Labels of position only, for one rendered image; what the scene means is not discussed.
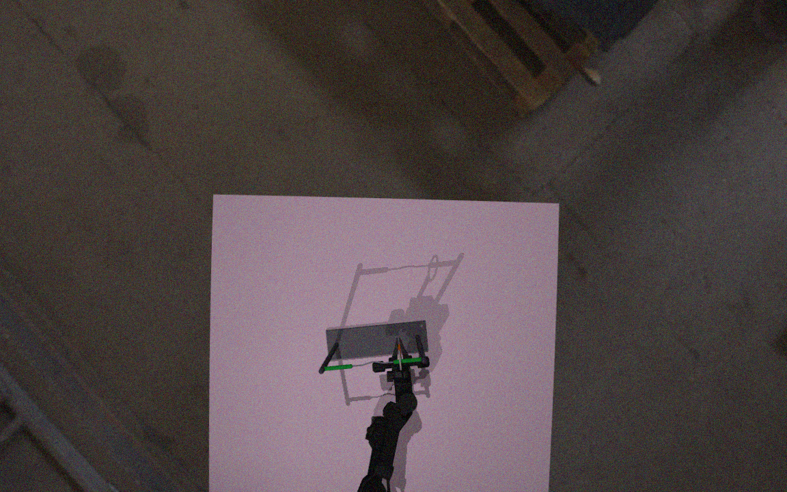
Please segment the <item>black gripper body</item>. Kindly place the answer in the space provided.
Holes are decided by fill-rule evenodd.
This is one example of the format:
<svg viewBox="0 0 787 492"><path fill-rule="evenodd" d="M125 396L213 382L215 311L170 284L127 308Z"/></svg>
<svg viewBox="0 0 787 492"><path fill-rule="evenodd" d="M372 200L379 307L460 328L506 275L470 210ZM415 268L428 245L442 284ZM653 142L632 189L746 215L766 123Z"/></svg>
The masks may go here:
<svg viewBox="0 0 787 492"><path fill-rule="evenodd" d="M423 362L421 362L421 361L418 361L418 362L403 362L402 368L403 367L407 367L408 368L410 366L417 366L418 368L427 368L427 367L429 367L429 357L428 356L426 356L426 357L427 357L427 362L425 364ZM390 362L389 364L380 364L380 362L374 362L372 364L372 370L374 372L384 372L388 368L393 368L393 367L398 367L399 368L400 364L394 364L393 362ZM398 382L394 383L394 386L396 386L396 388L409 388L409 387L411 387L412 386L412 383L411 383L411 370L410 370L409 382L406 382L406 379L398 380Z"/></svg>

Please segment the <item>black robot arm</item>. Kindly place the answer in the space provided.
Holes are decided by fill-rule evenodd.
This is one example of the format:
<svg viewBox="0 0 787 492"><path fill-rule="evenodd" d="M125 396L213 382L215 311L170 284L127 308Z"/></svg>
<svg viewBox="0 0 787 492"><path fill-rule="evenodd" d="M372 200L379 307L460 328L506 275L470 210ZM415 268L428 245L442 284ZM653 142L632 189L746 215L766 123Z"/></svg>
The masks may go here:
<svg viewBox="0 0 787 492"><path fill-rule="evenodd" d="M409 382L410 367L391 368L387 371L387 382L398 382L406 379ZM417 408L417 398L409 388L396 388L396 403L388 402L383 409L383 416L372 416L371 424L366 429L366 439L371 446L370 466L368 475L362 479L358 492L385 492L382 478L387 480L387 492L390 492L391 475L394 472L393 461L399 432Z"/></svg>

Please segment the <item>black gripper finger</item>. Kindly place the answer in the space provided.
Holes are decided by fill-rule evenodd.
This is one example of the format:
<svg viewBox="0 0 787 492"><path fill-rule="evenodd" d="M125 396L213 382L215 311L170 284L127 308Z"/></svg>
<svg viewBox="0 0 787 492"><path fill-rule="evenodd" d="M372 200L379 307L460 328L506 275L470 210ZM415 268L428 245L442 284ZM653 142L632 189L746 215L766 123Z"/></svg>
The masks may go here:
<svg viewBox="0 0 787 492"><path fill-rule="evenodd" d="M404 346L404 345L403 345L403 343L402 343L402 339L400 339L400 338L399 338L399 341L400 341L400 348L402 348L402 356L403 356L403 359L412 358L412 355L409 355L409 354L407 354L407 351L406 351L406 349L405 349L405 346Z"/></svg>
<svg viewBox="0 0 787 492"><path fill-rule="evenodd" d="M396 338L396 347L393 350L393 355L389 358L389 361L398 360L398 339Z"/></svg>

